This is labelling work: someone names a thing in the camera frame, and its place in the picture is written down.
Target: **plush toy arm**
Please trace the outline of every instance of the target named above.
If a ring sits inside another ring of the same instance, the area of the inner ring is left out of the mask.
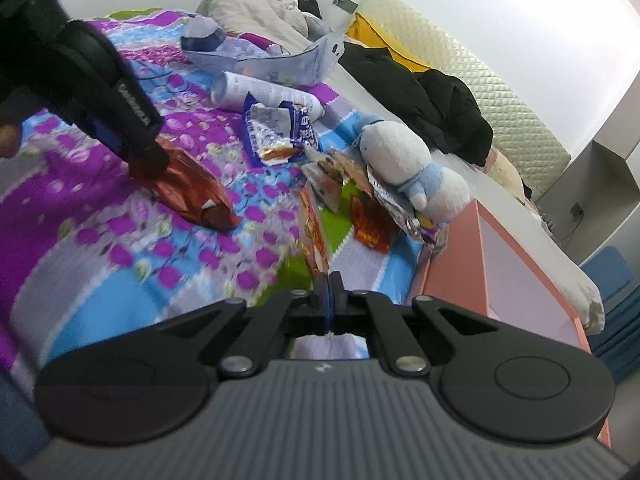
[[[418,182],[414,182],[406,190],[406,195],[409,197],[411,205],[415,207],[416,211],[424,211],[427,207],[427,196],[424,193],[424,187]]]

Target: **beige pillow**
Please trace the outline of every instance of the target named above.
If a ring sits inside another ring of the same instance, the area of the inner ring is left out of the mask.
[[[526,204],[527,199],[518,170],[495,146],[491,147],[486,164],[480,170],[506,189],[518,202]]]

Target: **plush toy head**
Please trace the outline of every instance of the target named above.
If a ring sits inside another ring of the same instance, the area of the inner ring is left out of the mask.
[[[420,173],[432,160],[424,141],[404,124],[393,121],[364,126],[360,151],[366,163],[394,186]]]

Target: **white cylindrical bottle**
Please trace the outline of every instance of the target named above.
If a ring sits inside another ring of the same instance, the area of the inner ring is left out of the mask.
[[[220,72],[214,76],[211,103],[221,110],[242,112],[244,100],[249,92],[268,107],[276,108],[283,101],[305,105],[311,121],[315,121],[324,113],[324,108],[315,95],[231,72]]]

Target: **black jacket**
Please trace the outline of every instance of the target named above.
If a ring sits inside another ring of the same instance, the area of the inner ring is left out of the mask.
[[[339,63],[427,146],[484,166],[494,131],[460,79],[436,69],[412,73],[387,48],[353,43],[345,44]]]

